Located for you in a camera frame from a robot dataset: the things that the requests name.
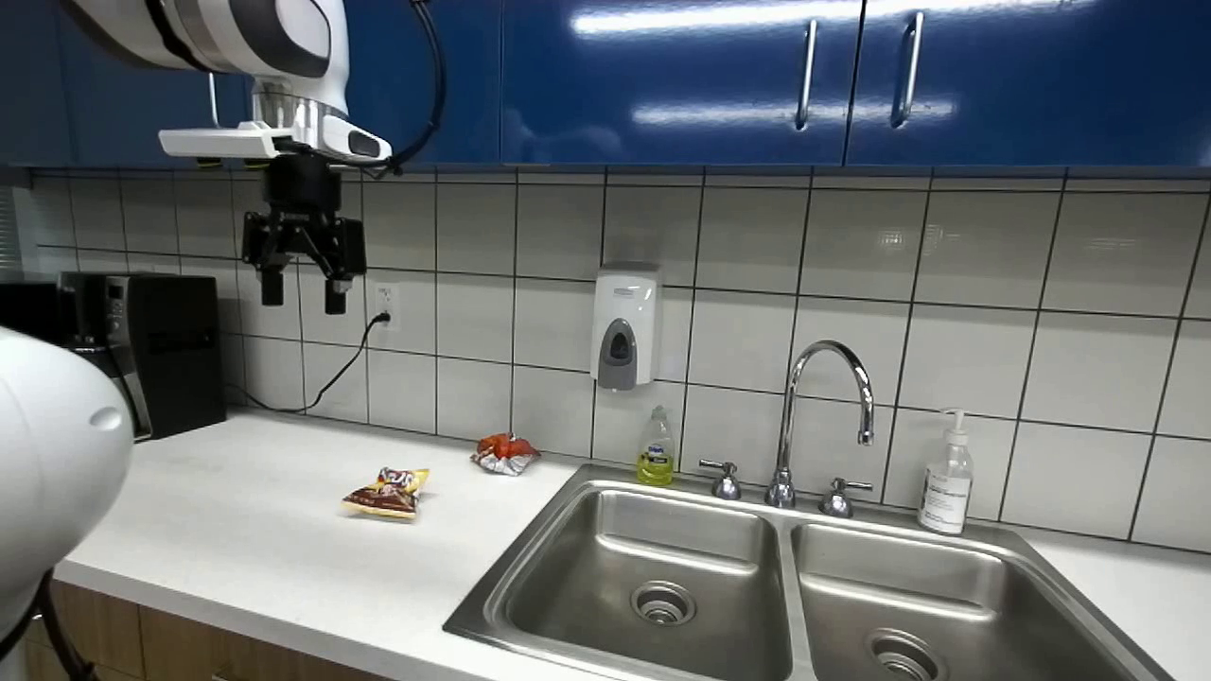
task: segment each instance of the faucet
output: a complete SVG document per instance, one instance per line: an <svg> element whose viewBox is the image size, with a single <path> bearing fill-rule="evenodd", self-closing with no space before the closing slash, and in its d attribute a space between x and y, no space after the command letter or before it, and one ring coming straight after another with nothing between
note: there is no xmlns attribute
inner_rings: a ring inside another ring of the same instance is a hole
<svg viewBox="0 0 1211 681"><path fill-rule="evenodd" d="M862 360L858 360L852 349L846 349L840 341L818 341L818 345L811 345L805 351L798 351L798 360L796 360L791 371L789 371L780 449L776 449L771 480L769 480L769 489L765 489L765 505L769 505L769 506L796 506L796 483L791 483L791 413L796 413L796 388L798 388L805 364L811 364L818 351L838 351L838 356L849 364L849 371L857 376L857 384L858 384L858 401L862 401L858 442L871 442L871 441L876 441L876 391L871 391L871 376L866 376Z"/></svg>

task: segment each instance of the white tile wall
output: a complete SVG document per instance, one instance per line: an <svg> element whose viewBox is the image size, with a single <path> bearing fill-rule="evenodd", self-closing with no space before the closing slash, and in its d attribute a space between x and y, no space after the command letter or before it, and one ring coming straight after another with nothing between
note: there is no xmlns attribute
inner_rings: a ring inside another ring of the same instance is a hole
<svg viewBox="0 0 1211 681"><path fill-rule="evenodd" d="M877 441L857 442L852 379L820 356L796 409L801 491L846 475L876 483L871 505L914 506L925 463L944 456L935 409L963 407L975 413L975 519L1107 536L1137 526L1137 541L1211 553L1184 510L1211 499L1206 183L347 177L371 278L346 318L321 316L316 265L289 269L283 308L261 308L239 260L259 195L248 174L36 174L12 188L24 272L215 278L229 391L282 409L298 409L391 311L319 417L453 441L516 428L629 471L647 413L668 407L680 476L737 463L756 489L791 351L838 338L876 376ZM647 391L602 393L583 376L600 265L663 272Z"/></svg>

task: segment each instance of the faucet handle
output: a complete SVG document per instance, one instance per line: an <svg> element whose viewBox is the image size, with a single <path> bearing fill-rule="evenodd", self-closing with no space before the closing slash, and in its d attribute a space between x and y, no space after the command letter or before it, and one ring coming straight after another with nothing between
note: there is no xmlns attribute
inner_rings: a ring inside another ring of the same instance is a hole
<svg viewBox="0 0 1211 681"><path fill-rule="evenodd" d="M846 491L876 491L871 483L852 483L846 476L832 476L830 480L830 491L820 495L818 510L820 514L840 514L840 519L852 519L857 514L857 505L846 495Z"/></svg>
<svg viewBox="0 0 1211 681"><path fill-rule="evenodd" d="M700 471L724 475L724 476L711 483L711 495L719 495L719 499L743 499L743 483L733 480L733 475L737 475L743 466L733 466L733 463L724 463L724 466L700 463Z"/></svg>

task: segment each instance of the sink basin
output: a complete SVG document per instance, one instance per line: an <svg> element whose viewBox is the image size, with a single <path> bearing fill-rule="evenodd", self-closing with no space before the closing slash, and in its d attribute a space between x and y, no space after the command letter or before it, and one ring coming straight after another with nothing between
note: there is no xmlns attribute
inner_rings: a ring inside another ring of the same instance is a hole
<svg viewBox="0 0 1211 681"><path fill-rule="evenodd" d="M448 622L606 679L1166 681L1008 530L925 535L583 471Z"/></svg>

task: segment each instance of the sink drain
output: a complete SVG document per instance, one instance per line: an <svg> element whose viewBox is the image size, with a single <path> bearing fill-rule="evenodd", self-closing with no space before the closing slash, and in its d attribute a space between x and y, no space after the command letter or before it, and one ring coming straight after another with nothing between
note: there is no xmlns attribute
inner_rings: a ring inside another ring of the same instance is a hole
<svg viewBox="0 0 1211 681"><path fill-rule="evenodd" d="M904 627L877 627L871 640L877 666L895 670L904 681L944 681L944 663L929 640Z"/></svg>
<svg viewBox="0 0 1211 681"><path fill-rule="evenodd" d="M680 584L652 578L634 596L634 610L656 627L676 627L693 618L693 599Z"/></svg>

